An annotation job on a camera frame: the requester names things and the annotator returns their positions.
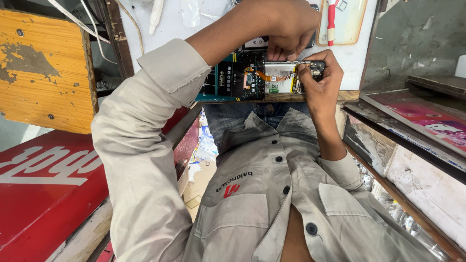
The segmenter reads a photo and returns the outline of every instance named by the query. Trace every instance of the right hand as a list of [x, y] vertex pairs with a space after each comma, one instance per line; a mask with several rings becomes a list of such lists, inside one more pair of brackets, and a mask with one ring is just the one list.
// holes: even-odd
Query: right hand
[[315, 53], [304, 60], [323, 60], [325, 62], [323, 79], [320, 82], [312, 79], [311, 71], [306, 64], [300, 64], [298, 67], [299, 79], [306, 91], [306, 102], [313, 121], [335, 120], [336, 102], [343, 79], [343, 69], [330, 49]]
[[307, 1], [243, 0], [186, 42], [212, 67], [238, 46], [268, 35], [268, 59], [293, 61], [309, 43], [319, 20], [319, 12]]

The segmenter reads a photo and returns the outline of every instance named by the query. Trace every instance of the jeans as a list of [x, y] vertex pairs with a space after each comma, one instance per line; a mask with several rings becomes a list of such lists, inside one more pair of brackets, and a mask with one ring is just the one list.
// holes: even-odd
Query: jeans
[[308, 105], [304, 102], [206, 104], [204, 105], [204, 112], [206, 113], [214, 143], [217, 148], [220, 148], [223, 133], [230, 129], [244, 129], [244, 121], [251, 112], [254, 112], [262, 121], [276, 129], [289, 108], [296, 109], [311, 117]]

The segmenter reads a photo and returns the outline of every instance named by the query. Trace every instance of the person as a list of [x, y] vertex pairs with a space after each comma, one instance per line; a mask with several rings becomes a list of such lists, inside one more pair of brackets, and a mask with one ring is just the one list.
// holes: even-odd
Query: person
[[238, 46], [268, 35], [269, 60], [295, 60], [319, 19], [307, 1], [243, 0], [140, 57], [142, 69], [103, 101], [91, 128], [119, 262], [435, 261], [363, 186], [336, 127], [343, 70], [330, 50], [306, 58], [325, 61], [320, 82], [299, 67], [306, 103], [270, 116], [253, 104], [206, 106], [219, 156], [194, 223], [180, 198], [166, 120]]

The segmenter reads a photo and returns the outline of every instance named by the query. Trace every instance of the screwdriver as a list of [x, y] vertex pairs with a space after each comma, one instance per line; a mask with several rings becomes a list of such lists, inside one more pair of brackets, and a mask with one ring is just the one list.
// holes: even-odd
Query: screwdriver
[[329, 49], [332, 50], [333, 40], [335, 38], [335, 3], [336, 0], [327, 0], [329, 4], [329, 12], [328, 12], [328, 19], [329, 25], [327, 26], [327, 43], [329, 45]]

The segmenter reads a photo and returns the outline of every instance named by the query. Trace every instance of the black cable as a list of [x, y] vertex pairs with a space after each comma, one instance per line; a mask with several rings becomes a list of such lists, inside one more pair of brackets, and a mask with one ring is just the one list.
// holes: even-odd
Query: black cable
[[90, 13], [92, 14], [92, 16], [94, 17], [94, 19], [97, 21], [97, 23], [105, 30], [107, 30], [107, 28], [105, 27], [105, 23], [100, 21], [99, 17], [97, 16], [97, 14], [94, 12], [94, 10], [90, 7], [90, 4], [89, 4], [89, 1], [88, 0], [84, 0], [84, 3], [86, 5], [86, 7], [89, 9]]
[[115, 253], [112, 254], [112, 256], [109, 259], [109, 262], [113, 262], [115, 260]]

